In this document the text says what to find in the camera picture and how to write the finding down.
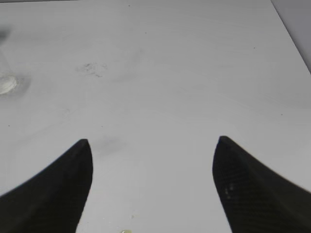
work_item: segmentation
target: clear glass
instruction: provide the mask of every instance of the clear glass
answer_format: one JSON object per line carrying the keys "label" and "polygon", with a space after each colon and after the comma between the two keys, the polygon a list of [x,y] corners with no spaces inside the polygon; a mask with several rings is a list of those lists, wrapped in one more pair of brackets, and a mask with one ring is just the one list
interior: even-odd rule
{"label": "clear glass", "polygon": [[8,62],[0,51],[0,95],[5,94],[16,87],[16,78]]}

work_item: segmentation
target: black curved edge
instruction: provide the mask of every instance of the black curved edge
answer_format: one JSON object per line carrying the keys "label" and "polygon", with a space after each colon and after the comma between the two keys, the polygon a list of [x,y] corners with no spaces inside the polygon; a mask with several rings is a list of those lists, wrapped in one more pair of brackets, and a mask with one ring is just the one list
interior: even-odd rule
{"label": "black curved edge", "polygon": [[44,170],[0,197],[0,232],[74,233],[92,177],[91,149],[81,139]]}
{"label": "black curved edge", "polygon": [[212,173],[233,233],[311,233],[311,193],[227,136],[219,138]]}

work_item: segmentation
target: dark stain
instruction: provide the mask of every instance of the dark stain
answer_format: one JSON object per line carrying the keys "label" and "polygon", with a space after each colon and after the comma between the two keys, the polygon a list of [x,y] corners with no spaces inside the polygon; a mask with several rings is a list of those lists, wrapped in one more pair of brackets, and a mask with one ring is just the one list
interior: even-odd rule
{"label": "dark stain", "polygon": [[88,63],[81,67],[77,67],[76,71],[85,75],[93,75],[98,78],[102,78],[104,73],[108,70],[107,64]]}
{"label": "dark stain", "polygon": [[0,27],[0,44],[2,44],[10,35],[11,28],[8,26]]}
{"label": "dark stain", "polygon": [[104,136],[92,143],[92,147],[100,152],[100,157],[111,155],[126,147],[126,143],[117,137]]}

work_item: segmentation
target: carbon fiber texture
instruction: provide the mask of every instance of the carbon fiber texture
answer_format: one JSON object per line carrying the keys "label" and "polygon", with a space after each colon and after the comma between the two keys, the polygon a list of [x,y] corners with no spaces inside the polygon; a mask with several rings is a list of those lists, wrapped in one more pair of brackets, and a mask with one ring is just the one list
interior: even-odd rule
{"label": "carbon fiber texture", "polygon": [[311,233],[311,194],[221,136],[213,178],[233,233]]}
{"label": "carbon fiber texture", "polygon": [[74,233],[92,183],[86,139],[0,197],[0,233]]}

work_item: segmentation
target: white table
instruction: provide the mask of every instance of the white table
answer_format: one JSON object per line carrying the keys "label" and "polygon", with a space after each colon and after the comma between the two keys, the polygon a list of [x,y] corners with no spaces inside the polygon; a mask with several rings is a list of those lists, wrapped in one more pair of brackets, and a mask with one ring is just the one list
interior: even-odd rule
{"label": "white table", "polygon": [[272,0],[272,3],[311,71],[311,1]]}
{"label": "white table", "polygon": [[80,138],[77,233],[229,233],[211,167],[228,135],[311,190],[311,78],[269,0],[3,3],[1,193]]}

